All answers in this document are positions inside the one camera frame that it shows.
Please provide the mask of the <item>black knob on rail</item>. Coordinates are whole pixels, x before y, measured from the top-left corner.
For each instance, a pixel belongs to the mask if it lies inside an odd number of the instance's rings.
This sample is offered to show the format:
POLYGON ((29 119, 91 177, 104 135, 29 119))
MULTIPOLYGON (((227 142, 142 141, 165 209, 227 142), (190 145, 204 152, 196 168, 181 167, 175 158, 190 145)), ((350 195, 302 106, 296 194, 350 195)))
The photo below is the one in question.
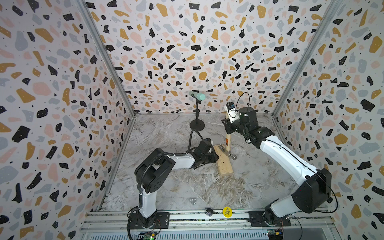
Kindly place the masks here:
POLYGON ((214 211, 212 208, 205 208, 205 214, 208 216, 208 217, 212 217, 212 215, 214 214, 214 211))

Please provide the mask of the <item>yellow round sticker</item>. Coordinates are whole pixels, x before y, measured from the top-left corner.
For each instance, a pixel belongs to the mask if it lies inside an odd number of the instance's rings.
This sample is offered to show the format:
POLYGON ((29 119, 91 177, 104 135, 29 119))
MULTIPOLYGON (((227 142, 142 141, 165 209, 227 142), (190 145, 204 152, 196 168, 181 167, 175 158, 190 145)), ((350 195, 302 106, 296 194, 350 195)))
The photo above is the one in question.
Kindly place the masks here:
POLYGON ((223 208, 223 216, 225 218, 230 218, 233 215, 233 210, 230 207, 224 207, 223 208))

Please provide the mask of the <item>wooden handle claw hammer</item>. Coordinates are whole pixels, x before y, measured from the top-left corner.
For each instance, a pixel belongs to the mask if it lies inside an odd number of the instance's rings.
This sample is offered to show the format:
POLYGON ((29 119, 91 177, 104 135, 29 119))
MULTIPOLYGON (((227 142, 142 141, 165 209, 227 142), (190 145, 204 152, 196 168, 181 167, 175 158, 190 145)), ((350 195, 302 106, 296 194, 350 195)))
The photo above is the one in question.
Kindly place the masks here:
POLYGON ((231 151, 231 135, 226 134, 226 142, 224 145, 219 145, 219 148, 227 157, 234 161, 237 159, 237 156, 231 151))

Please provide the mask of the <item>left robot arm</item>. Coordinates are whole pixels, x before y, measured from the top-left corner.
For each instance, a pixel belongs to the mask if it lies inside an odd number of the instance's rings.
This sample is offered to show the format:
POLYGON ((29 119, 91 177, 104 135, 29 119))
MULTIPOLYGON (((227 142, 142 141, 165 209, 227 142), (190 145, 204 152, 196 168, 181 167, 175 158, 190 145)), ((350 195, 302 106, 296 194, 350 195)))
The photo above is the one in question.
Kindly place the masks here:
POLYGON ((215 164, 216 154, 211 139, 202 139, 199 145, 186 153, 167 153, 155 149, 135 170, 139 191, 139 205, 131 214, 128 227, 131 229, 166 228, 165 216, 159 215, 156 207, 157 191, 172 170, 197 169, 206 164, 215 164))

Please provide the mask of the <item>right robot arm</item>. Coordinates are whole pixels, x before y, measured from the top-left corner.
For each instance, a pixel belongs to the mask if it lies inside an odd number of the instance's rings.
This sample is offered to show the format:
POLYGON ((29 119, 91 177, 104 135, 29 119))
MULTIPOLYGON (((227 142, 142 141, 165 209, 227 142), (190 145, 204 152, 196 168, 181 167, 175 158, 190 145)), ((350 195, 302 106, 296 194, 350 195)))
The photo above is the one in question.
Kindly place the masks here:
POLYGON ((249 107, 237 110, 233 102, 226 104, 226 110, 228 117, 222 120, 226 133, 242 135, 247 144, 254 145, 274 159, 299 186, 290 196, 266 206, 262 221, 275 226, 290 214, 311 214, 331 198, 332 175, 327 169, 320 170, 289 150, 273 131, 259 125, 255 110, 249 107))

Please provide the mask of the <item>microphone on black stand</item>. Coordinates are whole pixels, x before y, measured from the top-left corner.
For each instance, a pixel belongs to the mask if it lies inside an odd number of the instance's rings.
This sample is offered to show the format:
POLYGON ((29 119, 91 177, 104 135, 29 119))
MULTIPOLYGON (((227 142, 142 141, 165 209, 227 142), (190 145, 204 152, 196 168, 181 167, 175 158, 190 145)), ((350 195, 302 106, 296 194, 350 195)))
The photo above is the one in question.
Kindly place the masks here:
POLYGON ((196 112, 195 112, 196 119, 191 121, 190 128, 194 131, 199 132, 205 128, 205 123, 199 119, 199 116, 200 116, 199 104, 201 104, 202 101, 206 99, 206 96, 203 93, 198 93, 194 91, 190 91, 189 94, 196 101, 196 112))

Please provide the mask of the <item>small clear disc on table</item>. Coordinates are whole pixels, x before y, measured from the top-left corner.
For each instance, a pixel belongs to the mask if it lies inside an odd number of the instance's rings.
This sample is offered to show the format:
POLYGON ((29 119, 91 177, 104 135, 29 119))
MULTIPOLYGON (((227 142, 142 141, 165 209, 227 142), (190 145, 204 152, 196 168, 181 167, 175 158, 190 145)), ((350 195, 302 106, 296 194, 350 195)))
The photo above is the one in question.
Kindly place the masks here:
POLYGON ((196 202, 197 202, 197 199, 196 199, 196 198, 190 198, 190 203, 191 203, 192 205, 195 205, 196 202))

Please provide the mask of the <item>wooden block with nails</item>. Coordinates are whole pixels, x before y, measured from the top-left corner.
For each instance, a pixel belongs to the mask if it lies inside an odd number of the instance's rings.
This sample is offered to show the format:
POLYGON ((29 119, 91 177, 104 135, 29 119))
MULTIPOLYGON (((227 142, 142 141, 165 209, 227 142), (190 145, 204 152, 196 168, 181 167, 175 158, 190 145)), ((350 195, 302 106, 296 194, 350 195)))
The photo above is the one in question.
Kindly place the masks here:
POLYGON ((217 160, 218 171, 221 177, 232 175, 234 173, 229 156, 220 149, 219 145, 214 146, 216 154, 219 156, 217 160))

